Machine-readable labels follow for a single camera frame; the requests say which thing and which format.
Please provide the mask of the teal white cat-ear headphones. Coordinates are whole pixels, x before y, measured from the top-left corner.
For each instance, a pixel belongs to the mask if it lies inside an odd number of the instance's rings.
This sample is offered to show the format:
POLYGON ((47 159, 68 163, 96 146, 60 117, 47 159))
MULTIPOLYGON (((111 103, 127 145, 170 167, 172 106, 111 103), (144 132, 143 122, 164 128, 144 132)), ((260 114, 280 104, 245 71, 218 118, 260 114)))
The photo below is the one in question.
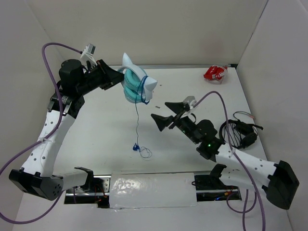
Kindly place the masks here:
POLYGON ((123 54, 122 65, 117 71, 124 74, 121 84, 127 101, 148 104, 153 98, 157 80, 149 77, 141 67, 135 65, 126 53, 123 54))

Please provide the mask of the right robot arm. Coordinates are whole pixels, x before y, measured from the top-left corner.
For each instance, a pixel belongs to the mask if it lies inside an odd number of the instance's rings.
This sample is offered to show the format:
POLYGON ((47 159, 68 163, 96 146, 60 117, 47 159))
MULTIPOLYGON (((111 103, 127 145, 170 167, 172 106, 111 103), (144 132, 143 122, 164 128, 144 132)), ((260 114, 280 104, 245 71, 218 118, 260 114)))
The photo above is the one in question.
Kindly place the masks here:
POLYGON ((290 208, 299 180, 287 162, 275 163, 230 148, 227 142, 216 137, 217 130, 210 120, 195 123, 186 115, 187 103, 166 102, 165 105, 176 115, 151 114, 151 117, 160 131, 177 127, 197 145, 196 150, 203 158, 216 163, 210 173, 212 187, 220 189, 226 185, 253 190, 278 208, 290 208))

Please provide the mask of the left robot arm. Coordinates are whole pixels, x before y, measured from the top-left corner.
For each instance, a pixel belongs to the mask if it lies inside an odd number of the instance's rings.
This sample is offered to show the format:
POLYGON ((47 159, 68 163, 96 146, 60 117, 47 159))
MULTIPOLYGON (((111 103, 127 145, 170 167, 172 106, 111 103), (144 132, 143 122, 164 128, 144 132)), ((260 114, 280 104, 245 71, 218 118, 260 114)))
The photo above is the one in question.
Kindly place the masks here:
POLYGON ((50 201, 61 192, 79 187, 90 192, 95 186, 94 173, 84 167, 75 167, 63 174, 54 173, 54 164, 64 138, 84 105, 84 95, 101 88, 107 90, 124 80, 122 71, 109 67, 103 60, 94 66, 69 59, 59 70, 60 90, 51 98, 45 124, 38 144, 19 170, 13 169, 9 179, 23 192, 50 201))

